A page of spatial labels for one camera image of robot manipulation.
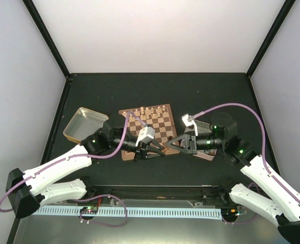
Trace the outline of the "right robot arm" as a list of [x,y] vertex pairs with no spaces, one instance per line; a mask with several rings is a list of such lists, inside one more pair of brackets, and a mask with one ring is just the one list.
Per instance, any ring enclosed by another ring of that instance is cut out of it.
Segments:
[[219,150],[266,193],[262,196],[242,183],[230,181],[219,190],[219,201],[224,205],[234,202],[255,211],[273,223],[289,243],[300,243],[300,193],[256,153],[249,142],[238,137],[237,123],[232,117],[227,113],[215,114],[209,133],[199,133],[188,114],[182,120],[194,129],[169,140],[168,147],[188,155],[196,155],[199,150]]

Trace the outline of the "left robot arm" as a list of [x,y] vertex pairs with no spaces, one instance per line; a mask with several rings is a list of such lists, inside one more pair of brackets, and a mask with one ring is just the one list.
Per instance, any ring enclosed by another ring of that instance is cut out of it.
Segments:
[[127,128],[129,119],[139,118],[132,112],[126,116],[114,114],[103,126],[86,137],[64,155],[33,169],[15,168],[8,174],[6,195],[15,217],[23,219],[41,206],[63,201],[83,200],[90,203],[96,198],[95,188],[82,179],[59,183],[65,176],[92,165],[92,159],[109,159],[119,151],[134,154],[134,161],[149,157],[163,157],[164,147],[155,140],[155,129],[141,122],[138,136]]

